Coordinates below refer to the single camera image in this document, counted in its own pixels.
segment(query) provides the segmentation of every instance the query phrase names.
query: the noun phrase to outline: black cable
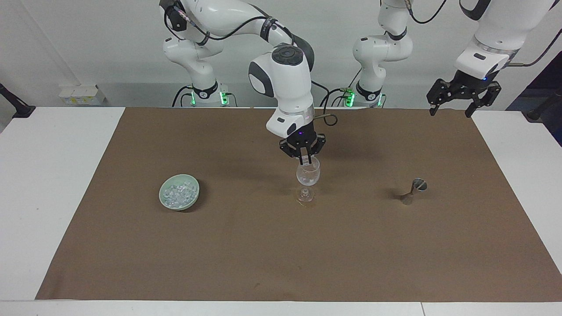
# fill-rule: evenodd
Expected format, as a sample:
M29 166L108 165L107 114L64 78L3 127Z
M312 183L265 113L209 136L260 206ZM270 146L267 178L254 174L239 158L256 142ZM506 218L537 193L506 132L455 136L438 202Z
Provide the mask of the black cable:
M279 28L281 28L287 35L289 35L289 37L291 38L291 45L294 45L294 35L293 33L291 33L291 31L289 31L289 29L287 29L285 26L281 26L279 25L277 22L275 22L275 25L277 25Z
M234 95L234 93L227 93L227 96L233 96L234 97L234 104L236 105L236 107L238 107L238 101L236 100L236 96Z
M311 81L312 81L312 84L313 84L313 85L315 85L315 86L317 86L317 87L320 87L320 88L326 90L326 93L330 93L330 90L329 90L328 88L326 88L326 86L321 85L321 84L319 84L318 82L316 82L316 81L314 81L314 80L311 80Z
M412 17L412 20L414 20L416 23L426 24L426 23L431 22L433 19L435 19L435 17L439 14L439 12L441 11L441 9L443 8L443 6L445 5L446 2L447 2L447 0L443 0L443 3L441 3L441 5L439 6L439 9L437 9L435 14L427 21L419 21L418 19L416 19L416 17L414 16L414 11L411 8L408 9L408 12L410 13L410 16Z
M342 102L342 99L345 99L345 97L339 96L339 97L335 98L334 101L332 101L332 105L330 105L330 107L333 107L338 99L339 99L340 102Z
M560 33L562 33L562 29L560 29L558 31L558 34L554 37L554 39L552 39L552 42L550 42L550 44L546 47L545 51L542 52L542 54L535 61L531 62L530 64L522 64L522 63L515 62L515 63L512 63L512 64L509 64L508 67L531 67L531 66L535 65L546 55L546 53L549 52L552 45L554 45L554 43L556 42L556 40L560 36Z
M351 85L353 84L353 82L355 81L355 79L357 79L357 76L359 76L359 74L361 73L361 70L363 70L363 68L359 68L359 71L355 74L355 77L353 77L353 79L351 79L351 82L350 82L349 85L347 86L348 88L351 88ZM338 107L339 107L340 103L342 102L342 99L343 99L343 98L339 99Z
M178 100L178 97L179 97L180 93L181 93L182 91L184 91L185 89L193 89L193 88L192 88L191 86L189 86L189 85L185 85L185 86L181 87L181 88L178 90L178 92L176 93L176 96L174 97L174 102L172 102L172 107L175 106L175 103L176 103L176 101Z
M184 95L182 95L182 97L179 99L179 106L183 107L183 97L185 96L190 96L193 97L193 95L191 93L186 93Z
M173 9L174 9L174 7L166 8L166 12L164 12L164 25L166 25L166 28L168 29L168 31L170 31L170 33L172 33L172 35L175 36L178 40L185 40L185 38L181 38L177 34L175 34L174 31L168 25L167 17L168 17L168 14L170 14L170 11L173 10Z
M179 8L177 7L169 7L172 8L173 10L176 11L180 11ZM234 35L236 32L238 32L241 28L243 28L244 26L246 26L248 23L253 22L255 20L267 20L268 17L266 16L255 16L251 19L246 20L244 23L238 25L238 27L236 27L234 30L232 30L230 33L228 33L227 35L223 36L223 37L213 37L211 35L209 35L208 32L203 31L199 25L197 25L195 22L193 21L188 21L192 26L194 26L201 34L205 35L206 39L212 39L212 40L224 40L227 39L229 37L231 37L232 35ZM164 23L166 24L166 27L171 31L171 29L169 28L168 24L167 24L167 20L166 20L166 14L164 14ZM289 31L288 28L286 28L285 26L281 26L280 24L278 24L277 22L274 23L274 25L276 25L277 27L281 28L287 35L289 35L289 37L291 38L291 45L294 44L294 35L293 33L291 33L291 31Z
M238 32L241 28L243 28L244 26L246 26L246 24L248 24L248 23L250 23L250 22L253 22L253 21L255 21L255 20L259 20L259 19L266 20L267 17L265 17L265 16L255 16L255 17L253 17L253 18L251 18L251 19L249 19L249 20L246 20L244 23L240 24L237 28L235 28L233 31L231 31L230 33L228 33L227 35L225 35L225 36L223 36L223 37L213 37L213 36L207 35L207 32L203 31L203 30L199 27L199 25L195 24L195 22L190 21L189 23L190 23L191 25L193 25L199 32L201 32L201 34L205 35L205 36L208 37L209 39L212 39L212 40L224 40L224 39L227 39L227 38L231 37L232 35L234 35L234 33Z
M320 102L320 106L322 106L322 104L324 104L324 108L322 110L322 115L326 115L326 107L328 106L328 100L330 99L330 95L334 92L338 92L341 89L334 89L332 91L329 91L326 96L322 99L322 102ZM322 117L322 119L324 120L324 124L326 124L327 126L334 126L336 124L338 124L338 117L335 114L330 114L329 116L335 118L336 120L334 121L334 123L328 123L328 121L326 121L326 117Z

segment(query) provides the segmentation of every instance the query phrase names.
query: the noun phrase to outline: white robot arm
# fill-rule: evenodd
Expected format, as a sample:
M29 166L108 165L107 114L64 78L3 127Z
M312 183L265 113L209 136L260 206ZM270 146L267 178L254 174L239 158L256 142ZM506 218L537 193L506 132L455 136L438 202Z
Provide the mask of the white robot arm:
M362 70L353 88L354 103L375 106L386 78L386 70L380 63L404 60L411 55L413 44L406 27L409 17L404 0L384 0L378 17L384 35L367 36L355 42L353 56L361 63Z
M479 27L467 48L457 58L457 72L452 81L438 79L427 100L432 105L431 115L439 106L454 99L472 100L466 117L483 106L490 106L501 91L493 81L500 70L507 67L523 46L527 34L547 14L554 0L478 0L473 9L461 8Z
M255 34L275 49L250 63L253 88L278 100L267 129L282 138L279 147L299 158L306 149L309 158L325 143L314 131L310 71L314 51L263 10L240 0L161 0L166 26L176 35L164 43L166 56L184 66L193 80L197 101L215 102L220 84L211 65L202 58L222 51L220 40L240 34Z
M160 0L160 11L175 36L164 42L165 55L190 74L196 103L222 102L222 84L202 59L222 52L220 40L232 35L259 35L274 46L295 43L308 54L310 67L314 63L314 52L306 41L263 10L240 0Z
M304 52L293 45L281 44L273 51L254 59L248 69L254 90L278 100L278 107L266 127L284 138L279 148L301 163L306 149L308 163L318 154L326 138L314 131L314 103L310 70Z

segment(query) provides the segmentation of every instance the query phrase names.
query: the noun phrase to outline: cocktail jigger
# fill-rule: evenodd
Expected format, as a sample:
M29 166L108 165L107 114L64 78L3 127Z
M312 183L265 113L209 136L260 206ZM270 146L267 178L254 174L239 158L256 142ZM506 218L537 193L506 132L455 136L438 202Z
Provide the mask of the cocktail jigger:
M427 190L427 182L424 179L415 178L414 181L412 181L412 189L410 190L410 193L406 193L401 196L400 201L402 201L404 205L410 205L414 200L414 194L425 190Z

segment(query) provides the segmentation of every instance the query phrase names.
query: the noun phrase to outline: clear glass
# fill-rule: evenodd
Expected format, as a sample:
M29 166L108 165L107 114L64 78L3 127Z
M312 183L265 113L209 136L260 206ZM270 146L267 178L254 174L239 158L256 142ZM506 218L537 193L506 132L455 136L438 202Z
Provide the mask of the clear glass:
M312 202L314 200L314 190L312 187L300 187L297 191L297 198L301 202Z
M313 186L320 179L320 161L316 157L311 158L311 164L308 158L303 158L303 165L297 167L297 179L303 186Z
M297 179L303 185L297 189L297 198L301 202L312 202L314 190L312 186L320 179L320 161L312 157L311 164L307 158L303 158L303 165L297 167Z

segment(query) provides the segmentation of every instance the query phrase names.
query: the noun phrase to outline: black stand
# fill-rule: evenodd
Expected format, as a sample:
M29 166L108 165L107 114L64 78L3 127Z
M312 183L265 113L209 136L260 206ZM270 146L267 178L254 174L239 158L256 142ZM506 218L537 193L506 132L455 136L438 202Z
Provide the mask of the black stand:
M35 106L28 105L20 98L16 97L11 93L6 87L0 83L0 94L8 100L16 108L16 114L12 116L13 119L24 119L28 118L31 113L35 110Z
M558 90L556 90L552 96L546 99L546 101L539 105L536 109L523 114L529 122L538 122L541 118L542 113L559 101L562 101L562 87L558 88Z

